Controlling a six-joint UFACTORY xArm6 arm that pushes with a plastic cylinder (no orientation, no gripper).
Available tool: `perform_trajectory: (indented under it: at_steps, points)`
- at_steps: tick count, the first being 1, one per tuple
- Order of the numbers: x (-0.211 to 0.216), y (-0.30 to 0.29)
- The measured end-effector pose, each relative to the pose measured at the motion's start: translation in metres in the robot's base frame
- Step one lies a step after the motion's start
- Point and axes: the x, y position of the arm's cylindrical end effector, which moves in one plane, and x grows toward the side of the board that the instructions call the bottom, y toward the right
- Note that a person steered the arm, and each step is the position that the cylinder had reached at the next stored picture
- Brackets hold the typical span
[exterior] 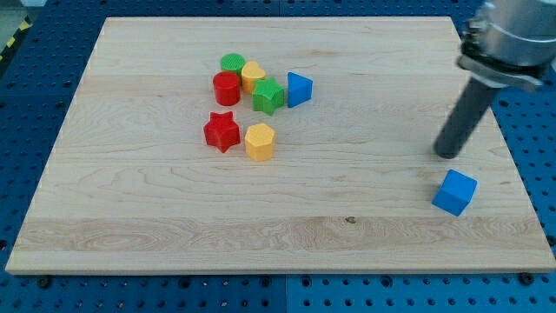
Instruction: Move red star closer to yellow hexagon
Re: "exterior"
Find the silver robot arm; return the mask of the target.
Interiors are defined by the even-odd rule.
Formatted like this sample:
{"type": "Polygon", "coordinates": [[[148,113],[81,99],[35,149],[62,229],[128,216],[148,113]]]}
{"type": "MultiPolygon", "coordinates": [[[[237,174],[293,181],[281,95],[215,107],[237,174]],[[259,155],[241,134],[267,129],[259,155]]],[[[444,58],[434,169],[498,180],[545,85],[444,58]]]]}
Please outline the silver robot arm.
{"type": "Polygon", "coordinates": [[[489,0],[467,20],[458,65],[491,88],[529,92],[555,59],[553,0],[489,0]]]}

